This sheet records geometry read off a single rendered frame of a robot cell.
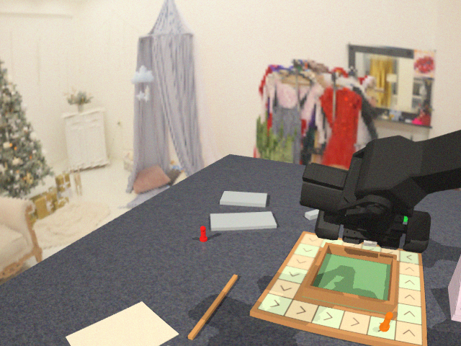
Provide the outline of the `red game pawn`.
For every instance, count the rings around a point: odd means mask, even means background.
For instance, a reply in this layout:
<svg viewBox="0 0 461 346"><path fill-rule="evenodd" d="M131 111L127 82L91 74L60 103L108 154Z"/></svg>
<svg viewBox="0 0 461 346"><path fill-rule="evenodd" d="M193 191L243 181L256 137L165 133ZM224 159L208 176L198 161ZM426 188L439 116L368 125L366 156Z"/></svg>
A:
<svg viewBox="0 0 461 346"><path fill-rule="evenodd" d="M201 226L201 227L200 227L200 230L201 230L200 241L201 241L201 242L207 241L207 237L206 237L206 233L205 233L206 227L205 227L205 226Z"/></svg>

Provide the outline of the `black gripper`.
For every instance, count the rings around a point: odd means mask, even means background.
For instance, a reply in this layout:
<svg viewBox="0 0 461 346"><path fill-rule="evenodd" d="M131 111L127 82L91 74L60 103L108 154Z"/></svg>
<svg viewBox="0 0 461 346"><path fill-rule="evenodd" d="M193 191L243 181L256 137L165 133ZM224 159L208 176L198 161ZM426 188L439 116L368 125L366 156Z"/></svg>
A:
<svg viewBox="0 0 461 346"><path fill-rule="evenodd" d="M422 253L429 243L431 216L428 212L413 211L413 216L408 217L407 225L403 224L404 216L396 214L394 221L384 229L369 229L360 218L350 219L319 210L315 225L315 234L318 238L338 240L340 225L344 225L342 240L344 243L360 244L364 240L376 241L381 248L397 250L400 237L405 234L403 250L407 252Z"/></svg>

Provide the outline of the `orange wooden stick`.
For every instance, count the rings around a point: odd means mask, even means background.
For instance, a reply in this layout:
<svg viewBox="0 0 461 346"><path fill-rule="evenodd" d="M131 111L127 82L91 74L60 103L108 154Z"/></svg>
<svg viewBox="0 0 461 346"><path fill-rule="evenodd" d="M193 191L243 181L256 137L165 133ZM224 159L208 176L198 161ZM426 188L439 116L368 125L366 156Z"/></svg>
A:
<svg viewBox="0 0 461 346"><path fill-rule="evenodd" d="M224 289L221 291L221 293L218 295L218 297L215 299L213 304L209 307L209 309L206 311L205 315L201 318L201 320L196 324L194 329L189 333L188 339L193 340L194 337L197 335L197 333L200 331L200 329L203 327L205 322L210 318L211 314L215 311L215 309L218 307L222 299L226 296L226 293L230 290L232 285L235 283L237 279L237 275L233 275L233 277L228 281L227 285L225 285Z"/></svg>

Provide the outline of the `wooden game board with arrow squares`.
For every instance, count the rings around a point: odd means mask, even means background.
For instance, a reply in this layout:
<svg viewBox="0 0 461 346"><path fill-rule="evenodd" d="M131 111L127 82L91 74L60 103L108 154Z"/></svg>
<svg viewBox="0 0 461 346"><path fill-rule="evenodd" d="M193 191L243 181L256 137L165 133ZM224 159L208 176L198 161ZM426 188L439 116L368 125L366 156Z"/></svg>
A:
<svg viewBox="0 0 461 346"><path fill-rule="evenodd" d="M391 312L396 264L400 261L397 319L387 332L385 318L294 300L320 247L322 252L303 290L303 297L379 313ZM387 340L415 345L422 341L419 254L328 240L305 233L290 261L258 310Z"/></svg>

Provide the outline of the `orange pawn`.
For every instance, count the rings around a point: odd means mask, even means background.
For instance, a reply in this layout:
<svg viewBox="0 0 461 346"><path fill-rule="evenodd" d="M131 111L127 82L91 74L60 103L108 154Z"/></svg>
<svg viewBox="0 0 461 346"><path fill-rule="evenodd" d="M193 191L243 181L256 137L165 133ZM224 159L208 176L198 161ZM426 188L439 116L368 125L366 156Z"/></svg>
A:
<svg viewBox="0 0 461 346"><path fill-rule="evenodd" d="M384 319L384 322L380 324L379 326L379 329L382 331L382 332L387 332L390 328L390 320L393 318L393 314L392 312L388 312L386 313L385 315L385 319Z"/></svg>

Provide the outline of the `white die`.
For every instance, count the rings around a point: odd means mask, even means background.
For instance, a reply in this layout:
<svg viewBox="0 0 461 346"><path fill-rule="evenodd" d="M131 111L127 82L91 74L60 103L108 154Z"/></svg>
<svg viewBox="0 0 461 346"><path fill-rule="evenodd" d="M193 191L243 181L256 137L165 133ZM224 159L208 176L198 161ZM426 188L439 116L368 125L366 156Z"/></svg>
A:
<svg viewBox="0 0 461 346"><path fill-rule="evenodd" d="M377 242L376 241L366 241L364 240L364 246L369 246L369 247L376 247L377 246Z"/></svg>

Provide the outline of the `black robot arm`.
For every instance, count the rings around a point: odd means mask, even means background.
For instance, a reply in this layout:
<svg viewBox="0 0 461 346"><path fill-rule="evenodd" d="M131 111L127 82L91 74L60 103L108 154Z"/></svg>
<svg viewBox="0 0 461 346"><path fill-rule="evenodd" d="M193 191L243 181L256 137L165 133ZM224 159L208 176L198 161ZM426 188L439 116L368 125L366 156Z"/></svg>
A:
<svg viewBox="0 0 461 346"><path fill-rule="evenodd" d="M349 170L307 163L300 204L376 230L396 214L412 217L428 194L461 188L461 130L425 141L379 138L352 155Z"/></svg>

